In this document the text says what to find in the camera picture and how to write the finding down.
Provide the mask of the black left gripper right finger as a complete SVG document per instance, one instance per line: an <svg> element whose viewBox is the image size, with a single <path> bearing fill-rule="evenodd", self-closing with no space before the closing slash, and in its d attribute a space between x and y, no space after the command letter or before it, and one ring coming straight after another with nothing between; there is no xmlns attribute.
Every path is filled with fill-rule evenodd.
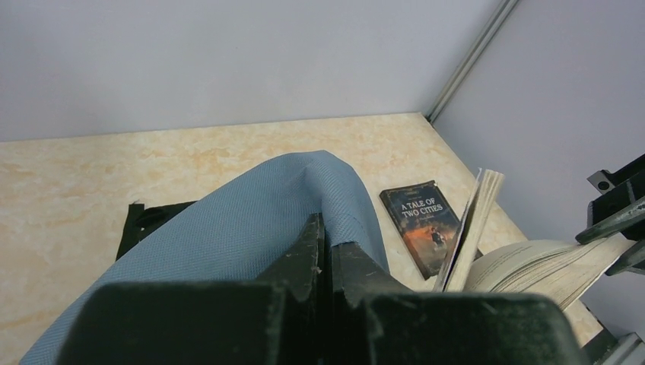
<svg viewBox="0 0 645 365"><path fill-rule="evenodd" d="M559 307L537 294L422 293L356 243L331 249L332 364L577 364Z"/></svg>

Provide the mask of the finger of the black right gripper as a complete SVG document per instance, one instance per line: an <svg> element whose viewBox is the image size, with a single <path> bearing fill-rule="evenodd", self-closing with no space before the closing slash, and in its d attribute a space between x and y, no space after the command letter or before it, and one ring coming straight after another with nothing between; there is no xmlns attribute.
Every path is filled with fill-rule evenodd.
<svg viewBox="0 0 645 365"><path fill-rule="evenodd" d="M586 228L575 236L575 240L586 245L595 240L610 237L644 220L644 197L606 219Z"/></svg>
<svg viewBox="0 0 645 365"><path fill-rule="evenodd" d="M623 253L619 259L605 272L607 276L632 272L644 275L644 241L640 240Z"/></svg>

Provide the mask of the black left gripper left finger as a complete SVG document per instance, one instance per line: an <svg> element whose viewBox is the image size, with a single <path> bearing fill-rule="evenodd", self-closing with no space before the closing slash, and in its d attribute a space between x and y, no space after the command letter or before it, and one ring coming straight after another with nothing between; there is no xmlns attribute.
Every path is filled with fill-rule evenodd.
<svg viewBox="0 0 645 365"><path fill-rule="evenodd" d="M249 281L107 284L83 305L59 364L321 364L320 214Z"/></svg>

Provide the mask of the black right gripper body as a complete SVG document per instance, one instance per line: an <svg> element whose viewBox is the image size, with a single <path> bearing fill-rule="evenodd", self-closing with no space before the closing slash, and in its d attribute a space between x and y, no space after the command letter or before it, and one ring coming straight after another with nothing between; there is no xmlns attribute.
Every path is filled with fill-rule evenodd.
<svg viewBox="0 0 645 365"><path fill-rule="evenodd" d="M601 194L587 209L587 227L591 227L644 197L644 155L614 173L599 170L588 181Z"/></svg>

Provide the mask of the colourful comic book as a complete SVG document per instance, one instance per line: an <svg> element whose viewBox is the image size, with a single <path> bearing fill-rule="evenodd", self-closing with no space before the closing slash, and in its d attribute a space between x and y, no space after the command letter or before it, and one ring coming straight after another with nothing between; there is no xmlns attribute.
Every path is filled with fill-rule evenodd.
<svg viewBox="0 0 645 365"><path fill-rule="evenodd" d="M476 184L481 183L484 193L481 235L503 181L504 175L497 171L480 170L478 173ZM637 243L621 233L586 245L558 240L528 240L503 245L475 259L462 290L445 291L435 283L434 290L541 294L566 309Z"/></svg>

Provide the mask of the blue student backpack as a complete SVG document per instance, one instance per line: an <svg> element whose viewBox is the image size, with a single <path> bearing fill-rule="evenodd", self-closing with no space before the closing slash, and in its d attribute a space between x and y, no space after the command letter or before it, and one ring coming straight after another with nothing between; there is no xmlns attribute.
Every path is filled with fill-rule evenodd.
<svg viewBox="0 0 645 365"><path fill-rule="evenodd" d="M190 205L117 259L22 357L55 362L74 320L99 287L125 281L245 281L294 243L320 213L333 246L357 243L389 267L370 196L355 170L328 151L267 160Z"/></svg>

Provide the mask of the dark brown bottom book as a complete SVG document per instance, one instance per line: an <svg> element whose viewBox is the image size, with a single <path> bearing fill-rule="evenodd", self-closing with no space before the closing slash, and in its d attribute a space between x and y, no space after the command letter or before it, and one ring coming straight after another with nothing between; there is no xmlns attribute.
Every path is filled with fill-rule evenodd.
<svg viewBox="0 0 645 365"><path fill-rule="evenodd" d="M462 290L481 255L481 183L475 185L461 217L433 180L386 189L379 197L423 279L435 278L445 291Z"/></svg>

